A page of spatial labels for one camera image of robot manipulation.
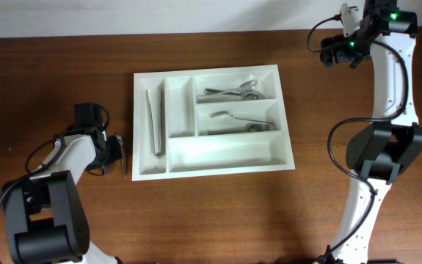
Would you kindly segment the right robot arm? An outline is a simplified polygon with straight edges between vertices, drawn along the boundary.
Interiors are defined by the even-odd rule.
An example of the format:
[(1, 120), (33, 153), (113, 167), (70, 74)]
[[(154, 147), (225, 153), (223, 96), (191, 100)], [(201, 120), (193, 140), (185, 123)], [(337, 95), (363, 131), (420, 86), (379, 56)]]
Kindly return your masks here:
[(352, 68), (370, 59), (374, 66), (374, 109), (370, 118), (343, 120), (368, 125), (346, 148), (350, 177), (343, 218), (334, 241), (316, 263), (367, 263), (376, 218), (392, 184), (422, 152), (412, 92), (412, 60), (418, 36), (415, 12), (396, 1), (366, 1), (363, 7), (342, 4), (337, 15), (343, 32), (321, 41), (317, 49), (327, 67), (348, 62)]

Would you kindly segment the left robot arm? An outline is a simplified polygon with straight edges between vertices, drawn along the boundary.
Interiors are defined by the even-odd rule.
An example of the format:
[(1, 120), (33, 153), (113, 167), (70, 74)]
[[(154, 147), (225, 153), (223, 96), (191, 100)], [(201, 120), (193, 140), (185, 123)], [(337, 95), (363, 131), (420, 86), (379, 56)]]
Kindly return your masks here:
[(53, 147), (33, 171), (5, 183), (0, 196), (10, 257), (14, 263), (111, 263), (101, 251), (76, 188), (84, 172), (127, 165), (124, 138), (107, 136), (109, 113), (97, 103), (74, 107), (75, 122), (48, 144)]

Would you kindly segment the silver fork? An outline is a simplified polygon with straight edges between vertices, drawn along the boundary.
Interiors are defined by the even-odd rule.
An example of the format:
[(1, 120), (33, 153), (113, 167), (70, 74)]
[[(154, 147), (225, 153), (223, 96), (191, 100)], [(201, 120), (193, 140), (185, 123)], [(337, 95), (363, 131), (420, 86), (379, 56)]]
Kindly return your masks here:
[(265, 121), (265, 120), (257, 120), (257, 119), (253, 119), (253, 118), (247, 118), (247, 117), (237, 117), (234, 114), (231, 114), (228, 111), (218, 111), (218, 112), (214, 112), (211, 113), (209, 115), (210, 118), (216, 118), (216, 117), (231, 117), (235, 120), (241, 120), (241, 121), (248, 121), (248, 122), (255, 122), (258, 124), (265, 124), (265, 125), (275, 125), (275, 123), (273, 122), (269, 122), (269, 121)]
[(222, 134), (234, 134), (234, 133), (255, 133), (255, 132), (265, 132), (265, 131), (274, 131), (276, 127), (271, 124), (258, 124), (258, 123), (249, 123), (244, 128), (232, 128), (227, 130), (220, 131), (209, 131), (207, 135), (222, 135)]

